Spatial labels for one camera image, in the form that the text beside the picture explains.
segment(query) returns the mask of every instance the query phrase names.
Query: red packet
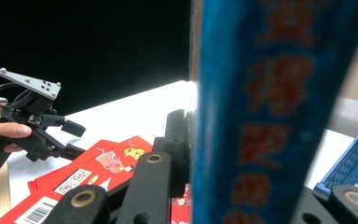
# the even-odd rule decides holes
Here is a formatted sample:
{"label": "red packet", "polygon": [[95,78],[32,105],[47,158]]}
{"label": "red packet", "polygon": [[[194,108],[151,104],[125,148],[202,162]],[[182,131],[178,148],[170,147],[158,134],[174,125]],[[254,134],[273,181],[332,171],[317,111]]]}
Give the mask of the red packet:
{"label": "red packet", "polygon": [[101,140],[59,172],[36,179],[31,184],[35,189],[31,195],[1,217],[0,223],[43,223],[63,194],[77,186],[92,184],[113,189],[132,177],[139,157],[151,149],[139,136],[119,144]]}
{"label": "red packet", "polygon": [[28,182],[28,189],[30,190],[31,193],[37,191],[39,188],[43,187],[44,185],[46,185],[46,183],[48,183],[48,181],[53,178],[54,176],[56,176],[59,172],[61,172],[62,170],[64,170],[67,166],[63,166],[55,171],[52,171],[46,175],[41,175],[39,176],[37,179]]}
{"label": "red packet", "polygon": [[181,199],[172,199],[171,224],[188,224],[191,216],[190,186],[186,185],[185,195]]}

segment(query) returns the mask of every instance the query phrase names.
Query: black wall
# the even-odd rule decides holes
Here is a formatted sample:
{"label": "black wall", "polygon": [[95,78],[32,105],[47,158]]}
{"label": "black wall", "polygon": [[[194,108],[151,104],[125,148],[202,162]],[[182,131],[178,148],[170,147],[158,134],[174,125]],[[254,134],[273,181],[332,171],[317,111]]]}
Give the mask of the black wall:
{"label": "black wall", "polygon": [[0,1],[0,68],[61,82],[66,115],[187,80],[189,21],[190,0]]}

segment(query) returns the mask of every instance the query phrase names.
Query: blue cylinder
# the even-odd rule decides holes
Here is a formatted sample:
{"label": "blue cylinder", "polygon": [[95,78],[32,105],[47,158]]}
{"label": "blue cylinder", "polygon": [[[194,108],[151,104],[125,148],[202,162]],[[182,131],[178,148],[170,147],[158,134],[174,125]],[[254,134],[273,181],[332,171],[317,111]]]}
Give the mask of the blue cylinder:
{"label": "blue cylinder", "polygon": [[358,1],[205,0],[192,223],[289,223],[358,41]]}

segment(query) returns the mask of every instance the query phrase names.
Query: barcode label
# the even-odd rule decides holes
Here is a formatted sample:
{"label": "barcode label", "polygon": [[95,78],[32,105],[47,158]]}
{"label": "barcode label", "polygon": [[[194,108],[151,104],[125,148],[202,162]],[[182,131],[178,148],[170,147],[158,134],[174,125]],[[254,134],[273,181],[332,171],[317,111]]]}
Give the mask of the barcode label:
{"label": "barcode label", "polygon": [[30,209],[28,209],[22,216],[17,220],[17,224],[41,224],[47,217],[48,214],[53,210],[57,201],[48,197],[43,197]]}

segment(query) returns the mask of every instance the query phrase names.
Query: white surface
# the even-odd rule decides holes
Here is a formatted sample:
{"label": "white surface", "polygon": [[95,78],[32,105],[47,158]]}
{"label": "white surface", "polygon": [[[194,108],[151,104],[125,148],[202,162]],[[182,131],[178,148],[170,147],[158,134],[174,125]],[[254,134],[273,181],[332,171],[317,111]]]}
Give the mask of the white surface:
{"label": "white surface", "polygon": [[[56,127],[48,128],[48,133],[65,145],[71,143],[84,149],[101,139],[121,142],[135,135],[153,144],[156,136],[164,136],[167,115],[181,108],[194,110],[196,99],[195,85],[179,81],[65,116],[87,128],[81,138]],[[55,158],[31,162],[25,158],[25,152],[13,153],[8,159],[12,207],[29,195],[28,181],[68,163],[67,160]]]}
{"label": "white surface", "polygon": [[352,137],[342,133],[325,130],[304,186],[313,189],[324,178],[327,172],[338,161],[353,141]]}

